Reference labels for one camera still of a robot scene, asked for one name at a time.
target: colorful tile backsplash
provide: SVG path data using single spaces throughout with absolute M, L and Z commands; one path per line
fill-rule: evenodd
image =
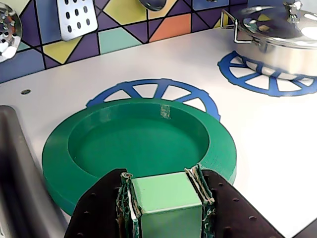
M 23 25 L 16 56 L 0 63 L 0 83 L 89 57 L 219 26 L 222 9 L 236 11 L 247 0 L 167 0 L 158 12 L 138 0 L 95 0 L 96 32 L 61 40 L 56 0 L 0 0 Z

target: pot handle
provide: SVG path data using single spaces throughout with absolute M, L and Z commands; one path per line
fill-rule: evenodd
M 224 26 L 224 15 L 225 14 L 234 22 L 234 24 Z M 239 25 L 238 19 L 236 19 L 233 15 L 231 15 L 225 9 L 223 9 L 221 11 L 220 27 L 221 27 L 221 29 L 234 29 L 234 39 L 233 39 L 234 43 L 236 43 L 236 44 L 250 44 L 250 43 L 252 43 L 252 41 L 240 41 L 240 40 L 238 40 L 238 30 L 239 30 L 238 25 Z

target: strainer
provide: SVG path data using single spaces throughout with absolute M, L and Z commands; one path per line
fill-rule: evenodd
M 16 12 L 0 2 L 0 62 L 12 58 L 21 42 L 22 23 Z

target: orange tile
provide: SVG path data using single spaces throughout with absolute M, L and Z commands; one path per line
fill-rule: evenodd
M 180 16 L 167 17 L 152 35 L 150 42 L 188 34 L 191 31 L 190 25 L 190 13 Z

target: black gripper pad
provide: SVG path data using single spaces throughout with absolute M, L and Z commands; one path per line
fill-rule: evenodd
M 203 170 L 215 198 L 216 238 L 284 238 L 218 173 Z
M 106 174 L 79 199 L 64 238 L 118 237 L 115 201 L 123 172 Z

